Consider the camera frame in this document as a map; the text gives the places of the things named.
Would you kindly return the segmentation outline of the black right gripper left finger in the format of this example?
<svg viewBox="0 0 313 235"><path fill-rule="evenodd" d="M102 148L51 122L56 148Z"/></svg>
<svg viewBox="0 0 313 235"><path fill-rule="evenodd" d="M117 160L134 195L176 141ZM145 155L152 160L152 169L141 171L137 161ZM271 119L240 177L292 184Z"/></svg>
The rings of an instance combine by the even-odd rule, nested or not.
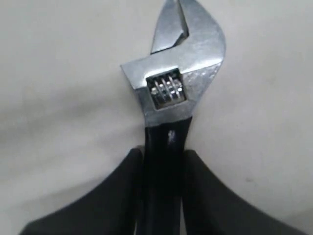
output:
<svg viewBox="0 0 313 235"><path fill-rule="evenodd" d="M22 235L132 235L142 152L133 148L96 188L66 207L28 223Z"/></svg>

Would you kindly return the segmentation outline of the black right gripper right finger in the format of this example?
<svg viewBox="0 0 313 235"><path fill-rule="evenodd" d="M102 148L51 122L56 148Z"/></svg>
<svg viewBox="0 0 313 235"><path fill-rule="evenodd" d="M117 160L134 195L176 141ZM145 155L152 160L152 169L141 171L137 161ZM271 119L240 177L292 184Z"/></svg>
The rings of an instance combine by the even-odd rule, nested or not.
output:
<svg viewBox="0 0 313 235"><path fill-rule="evenodd" d="M194 150L183 154L183 214L189 235L302 235L229 189Z"/></svg>

